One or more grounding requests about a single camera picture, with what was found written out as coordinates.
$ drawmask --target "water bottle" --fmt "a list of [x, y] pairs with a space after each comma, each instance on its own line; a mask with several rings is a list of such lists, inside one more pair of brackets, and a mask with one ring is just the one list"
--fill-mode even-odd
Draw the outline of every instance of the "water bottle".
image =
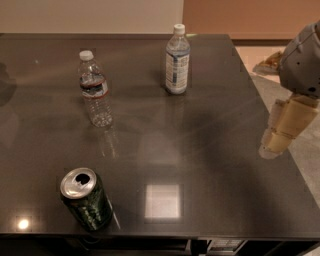
[[187, 89], [190, 44], [184, 34], [183, 24], [174, 25], [174, 35], [166, 48], [166, 88], [172, 94], [181, 94]]
[[79, 55], [80, 88], [90, 120], [97, 127], [111, 125], [109, 90], [102, 69], [91, 51], [82, 51]]

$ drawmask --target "green can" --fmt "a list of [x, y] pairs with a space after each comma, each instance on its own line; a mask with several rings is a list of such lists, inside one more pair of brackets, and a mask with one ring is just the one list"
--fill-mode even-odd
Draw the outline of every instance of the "green can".
[[93, 170], [72, 170], [63, 178], [60, 192], [63, 203], [87, 231], [99, 230], [110, 223], [112, 207], [101, 178]]

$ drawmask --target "white bottle cap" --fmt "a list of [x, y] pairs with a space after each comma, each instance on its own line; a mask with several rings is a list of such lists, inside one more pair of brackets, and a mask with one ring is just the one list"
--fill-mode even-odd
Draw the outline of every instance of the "white bottle cap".
[[183, 24], [176, 24], [173, 26], [173, 32], [175, 35], [184, 35], [186, 28]]
[[80, 59], [81, 60], [92, 60], [93, 59], [93, 54], [92, 51], [82, 51], [80, 52]]

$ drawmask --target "dark table surface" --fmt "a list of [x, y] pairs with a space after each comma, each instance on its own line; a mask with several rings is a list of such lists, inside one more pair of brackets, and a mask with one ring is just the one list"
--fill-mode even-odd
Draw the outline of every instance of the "dark table surface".
[[[163, 87], [169, 38], [0, 36], [1, 234], [87, 234], [59, 187], [67, 172], [88, 167], [114, 209], [95, 236], [320, 238], [318, 206], [291, 155], [258, 154], [268, 112], [229, 37], [188, 35], [180, 96]], [[107, 75], [109, 129], [85, 111], [83, 49]]]

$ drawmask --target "wall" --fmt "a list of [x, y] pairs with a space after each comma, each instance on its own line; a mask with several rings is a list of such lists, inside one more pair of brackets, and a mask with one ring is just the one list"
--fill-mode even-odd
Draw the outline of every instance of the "wall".
[[320, 19], [319, 10], [319, 0], [185, 0], [183, 22], [189, 33], [291, 39]]
[[0, 0], [0, 33], [172, 33], [183, 0]]

